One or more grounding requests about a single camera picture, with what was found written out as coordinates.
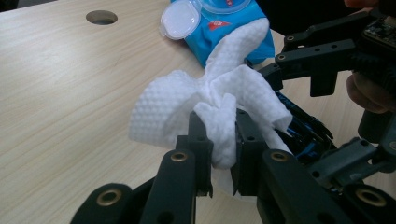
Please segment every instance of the translucent lid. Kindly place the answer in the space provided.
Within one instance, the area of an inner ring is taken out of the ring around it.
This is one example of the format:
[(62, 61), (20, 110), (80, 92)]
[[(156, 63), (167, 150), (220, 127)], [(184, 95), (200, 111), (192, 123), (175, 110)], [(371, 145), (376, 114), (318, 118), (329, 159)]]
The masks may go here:
[(250, 0), (201, 0), (202, 7), (216, 14), (230, 14), (241, 10)]
[(194, 0), (177, 0), (169, 5), (161, 17), (160, 31), (171, 39), (190, 35), (201, 19), (201, 5)]

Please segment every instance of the white cloth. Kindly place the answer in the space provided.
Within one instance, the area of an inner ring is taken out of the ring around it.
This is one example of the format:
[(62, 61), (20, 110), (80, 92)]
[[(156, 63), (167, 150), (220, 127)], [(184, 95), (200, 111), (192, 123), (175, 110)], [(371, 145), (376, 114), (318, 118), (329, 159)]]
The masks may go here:
[(214, 143), (212, 165), (228, 169), (236, 162), (236, 108), (249, 113), (270, 148), (288, 150), (274, 128), (285, 132), (292, 116), (262, 75), (244, 65), (269, 31), (259, 19), (226, 35), (210, 54), (201, 78), (176, 70), (152, 81), (137, 101), (130, 121), (130, 138), (174, 148), (178, 135), (188, 133), (194, 110)]

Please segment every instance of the white wipe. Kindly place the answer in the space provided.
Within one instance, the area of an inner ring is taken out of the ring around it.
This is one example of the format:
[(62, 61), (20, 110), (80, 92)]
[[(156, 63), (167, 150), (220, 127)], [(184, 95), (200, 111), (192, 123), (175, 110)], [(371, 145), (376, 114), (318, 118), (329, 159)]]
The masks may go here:
[(201, 78), (174, 71), (156, 78), (143, 91), (131, 116), (130, 138), (173, 149), (186, 135), (194, 110), (213, 141), (212, 165), (228, 169), (236, 162), (236, 108), (249, 113), (270, 148), (288, 150), (274, 128), (285, 132), (291, 113), (280, 103), (262, 75), (244, 64), (269, 31), (259, 19), (226, 35), (210, 54)]

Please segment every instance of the light wood desk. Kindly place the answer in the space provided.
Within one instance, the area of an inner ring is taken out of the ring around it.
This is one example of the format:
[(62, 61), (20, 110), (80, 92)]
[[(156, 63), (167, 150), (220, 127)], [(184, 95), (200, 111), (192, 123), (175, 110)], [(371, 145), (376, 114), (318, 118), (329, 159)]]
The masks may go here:
[[(160, 36), (167, 6), (60, 0), (0, 14), (0, 223), (68, 223), (98, 187), (136, 188), (156, 175), (166, 150), (128, 138), (134, 103), (155, 77), (203, 73), (183, 42)], [(98, 9), (118, 20), (89, 23)], [(310, 98), (307, 79), (283, 90), (331, 129), (337, 145), (357, 134), (362, 113), (347, 98), (346, 76), (329, 97)], [(395, 196), (394, 177), (370, 182)], [(261, 220), (254, 203), (215, 189), (213, 199), (198, 198), (197, 223)]]

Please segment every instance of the blue wipes package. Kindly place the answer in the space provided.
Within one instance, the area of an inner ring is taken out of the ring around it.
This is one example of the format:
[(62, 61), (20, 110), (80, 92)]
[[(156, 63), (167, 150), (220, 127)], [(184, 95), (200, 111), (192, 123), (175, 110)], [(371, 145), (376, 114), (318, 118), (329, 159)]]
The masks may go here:
[[(168, 15), (165, 18), (163, 15), (162, 24), (168, 25), (162, 33), (172, 39), (184, 38), (203, 67), (224, 36), (251, 21), (265, 18), (255, 0), (171, 0), (171, 3), (179, 6), (174, 7), (173, 11), (165, 10)], [(257, 64), (274, 55), (274, 41), (271, 32), (268, 32), (247, 59)]]

